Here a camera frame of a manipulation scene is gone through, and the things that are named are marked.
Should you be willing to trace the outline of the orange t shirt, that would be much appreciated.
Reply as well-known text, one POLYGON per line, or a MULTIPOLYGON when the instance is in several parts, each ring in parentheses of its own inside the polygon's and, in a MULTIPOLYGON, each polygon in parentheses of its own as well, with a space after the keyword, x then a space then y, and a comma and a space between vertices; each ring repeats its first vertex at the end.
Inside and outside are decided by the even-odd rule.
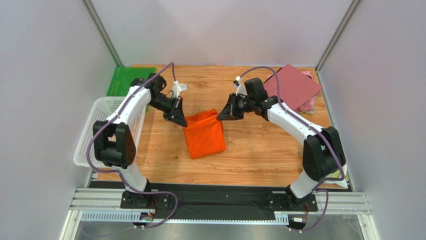
POLYGON ((227 149, 224 127, 217 117, 218 112, 213 108, 185 118, 187 126, 183 128, 183 132, 191 159, 221 153, 227 149))

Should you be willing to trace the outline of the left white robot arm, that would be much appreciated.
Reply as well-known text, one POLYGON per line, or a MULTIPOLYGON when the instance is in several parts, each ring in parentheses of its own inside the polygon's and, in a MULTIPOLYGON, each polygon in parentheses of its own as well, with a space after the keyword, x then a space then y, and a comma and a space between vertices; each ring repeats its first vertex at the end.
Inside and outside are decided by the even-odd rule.
POLYGON ((129 192, 145 194, 151 191, 148 179, 135 163, 137 147, 131 132, 146 106, 162 111, 166 121, 187 127, 180 96, 188 89, 187 85, 174 80, 170 97, 162 93, 166 86, 166 80, 159 73, 151 73, 148 79, 135 78, 117 110, 106 120, 93 124, 89 146, 94 148, 95 159, 117 173, 129 192))

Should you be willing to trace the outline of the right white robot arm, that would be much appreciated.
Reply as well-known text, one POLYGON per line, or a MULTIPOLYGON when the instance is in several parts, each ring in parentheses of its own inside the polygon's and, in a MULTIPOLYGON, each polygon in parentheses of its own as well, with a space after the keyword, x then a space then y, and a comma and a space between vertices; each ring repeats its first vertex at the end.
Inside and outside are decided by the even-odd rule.
POLYGON ((218 120, 242 120, 245 113, 254 112, 281 127, 302 145, 302 172, 286 188, 291 200, 306 198, 325 181, 345 179, 346 159, 337 129, 314 124, 290 109, 278 96, 269 96, 259 78, 242 81, 238 76, 233 86, 236 92, 229 95, 218 120))

